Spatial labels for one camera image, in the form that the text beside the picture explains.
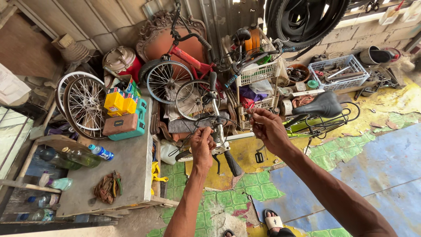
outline teal plastic case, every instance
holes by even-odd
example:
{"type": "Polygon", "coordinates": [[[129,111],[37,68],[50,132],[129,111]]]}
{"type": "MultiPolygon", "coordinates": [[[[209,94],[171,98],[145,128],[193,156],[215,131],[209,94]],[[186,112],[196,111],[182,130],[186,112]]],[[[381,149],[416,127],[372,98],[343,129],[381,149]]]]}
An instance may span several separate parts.
{"type": "Polygon", "coordinates": [[[139,99],[136,106],[136,113],[138,115],[136,130],[130,132],[117,133],[108,136],[113,141],[118,141],[126,138],[142,136],[145,134],[145,114],[146,114],[146,101],[139,99]]]}

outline clay bowl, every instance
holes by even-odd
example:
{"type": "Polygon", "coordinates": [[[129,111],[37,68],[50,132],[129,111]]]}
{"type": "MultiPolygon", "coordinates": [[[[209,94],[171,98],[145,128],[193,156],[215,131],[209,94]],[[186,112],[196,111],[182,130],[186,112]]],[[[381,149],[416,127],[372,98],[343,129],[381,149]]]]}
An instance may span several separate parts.
{"type": "Polygon", "coordinates": [[[304,66],[302,64],[293,64],[293,65],[289,66],[288,68],[299,69],[299,70],[303,70],[303,71],[306,72],[304,74],[304,76],[305,76],[304,80],[302,80],[302,81],[293,81],[293,80],[291,80],[290,83],[292,83],[292,84],[295,84],[297,82],[306,82],[309,79],[309,77],[310,77],[310,70],[306,66],[304,66]]]}

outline wooden table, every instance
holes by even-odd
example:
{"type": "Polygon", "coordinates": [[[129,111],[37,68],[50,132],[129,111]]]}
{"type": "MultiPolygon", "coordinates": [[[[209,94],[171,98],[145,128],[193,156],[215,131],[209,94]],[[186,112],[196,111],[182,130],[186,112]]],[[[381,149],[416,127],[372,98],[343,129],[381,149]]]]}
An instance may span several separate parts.
{"type": "Polygon", "coordinates": [[[143,89],[142,99],[147,103],[145,116],[145,134],[138,137],[112,141],[109,138],[102,140],[78,141],[87,145],[93,143],[101,145],[114,153],[111,161],[103,160],[95,168],[82,167],[79,170],[70,170],[67,177],[73,179],[71,188],[64,191],[60,198],[60,208],[57,216],[70,216],[83,213],[104,214],[109,216],[124,215],[130,213],[130,209],[136,209],[151,205],[177,206],[178,202],[161,198],[159,196],[159,182],[154,184],[155,195],[151,195],[152,182],[152,141],[157,145],[157,158],[160,160],[160,142],[157,137],[149,132],[152,97],[147,90],[143,89]],[[121,174],[123,194],[117,196],[112,205],[103,203],[93,195],[93,187],[102,178],[114,170],[121,174]]]}

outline paper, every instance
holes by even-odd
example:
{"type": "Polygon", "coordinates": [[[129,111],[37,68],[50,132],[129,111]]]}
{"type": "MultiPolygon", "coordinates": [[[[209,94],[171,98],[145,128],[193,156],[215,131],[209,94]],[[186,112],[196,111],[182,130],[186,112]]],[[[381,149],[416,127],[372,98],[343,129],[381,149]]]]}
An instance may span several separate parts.
{"type": "Polygon", "coordinates": [[[29,86],[0,63],[0,100],[3,103],[10,105],[29,91],[29,86]]]}

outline corrugated metal wall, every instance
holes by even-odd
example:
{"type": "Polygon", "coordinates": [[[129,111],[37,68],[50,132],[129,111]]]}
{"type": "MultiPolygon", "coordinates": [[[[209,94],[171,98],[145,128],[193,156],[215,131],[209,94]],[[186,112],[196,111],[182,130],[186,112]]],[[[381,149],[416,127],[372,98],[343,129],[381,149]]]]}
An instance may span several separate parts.
{"type": "MultiPolygon", "coordinates": [[[[69,33],[89,49],[102,53],[125,45],[135,47],[139,29],[152,14],[172,12],[174,0],[12,0],[52,39],[69,33]]],[[[182,14],[205,22],[213,58],[220,57],[220,39],[257,23],[257,0],[182,0],[182,14]]]]}

